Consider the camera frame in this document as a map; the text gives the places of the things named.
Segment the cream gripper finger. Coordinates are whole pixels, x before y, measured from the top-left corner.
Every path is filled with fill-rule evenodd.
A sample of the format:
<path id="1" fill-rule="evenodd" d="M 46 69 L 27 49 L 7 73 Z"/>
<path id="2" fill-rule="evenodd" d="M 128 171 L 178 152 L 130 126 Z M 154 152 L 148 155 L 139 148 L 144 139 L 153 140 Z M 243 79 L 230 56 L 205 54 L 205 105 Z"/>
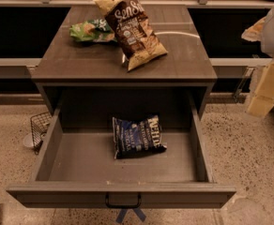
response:
<path id="1" fill-rule="evenodd" d="M 264 118 L 274 107 L 274 100 L 268 97 L 252 96 L 247 102 L 246 113 Z"/>

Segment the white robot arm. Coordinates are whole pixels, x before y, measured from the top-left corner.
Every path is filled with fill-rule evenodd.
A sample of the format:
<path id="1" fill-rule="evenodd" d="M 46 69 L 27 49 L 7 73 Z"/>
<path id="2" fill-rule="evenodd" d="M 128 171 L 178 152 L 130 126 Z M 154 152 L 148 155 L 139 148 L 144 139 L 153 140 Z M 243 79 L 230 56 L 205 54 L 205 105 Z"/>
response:
<path id="1" fill-rule="evenodd" d="M 247 114 L 264 118 L 274 107 L 274 7 L 263 19 L 246 29 L 241 37 L 251 42 L 260 41 L 261 51 L 273 58 L 263 68 L 246 109 Z"/>

